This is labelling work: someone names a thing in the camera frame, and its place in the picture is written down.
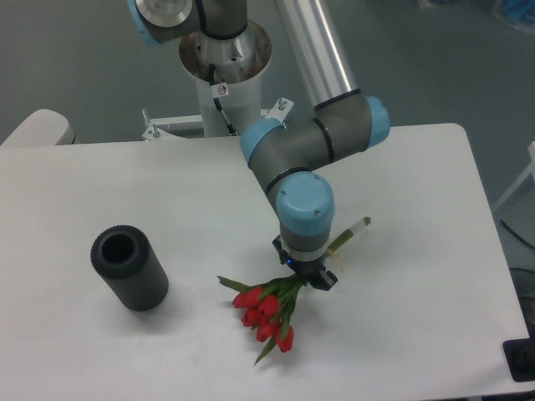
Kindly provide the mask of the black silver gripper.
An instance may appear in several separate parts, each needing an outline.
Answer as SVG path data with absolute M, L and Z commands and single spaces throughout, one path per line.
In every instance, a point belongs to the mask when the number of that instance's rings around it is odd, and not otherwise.
M 326 270 L 324 265 L 328 238 L 328 234 L 285 234 L 277 236 L 273 240 L 273 246 L 280 262 L 303 276 L 312 288 L 330 290 L 338 282 L 338 278 Z

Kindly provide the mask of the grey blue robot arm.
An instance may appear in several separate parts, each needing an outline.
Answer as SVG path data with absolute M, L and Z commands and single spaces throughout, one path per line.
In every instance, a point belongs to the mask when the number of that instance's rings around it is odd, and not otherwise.
M 196 83 L 205 136 L 237 136 L 247 166 L 274 209 L 280 260 L 314 288 L 337 281 L 325 265 L 334 195 L 317 169 L 383 142 L 390 117 L 362 95 L 324 1 L 278 1 L 315 116 L 297 127 L 279 99 L 261 111 L 260 78 L 273 48 L 244 1 L 131 1 L 147 43 L 178 40 L 181 64 Z

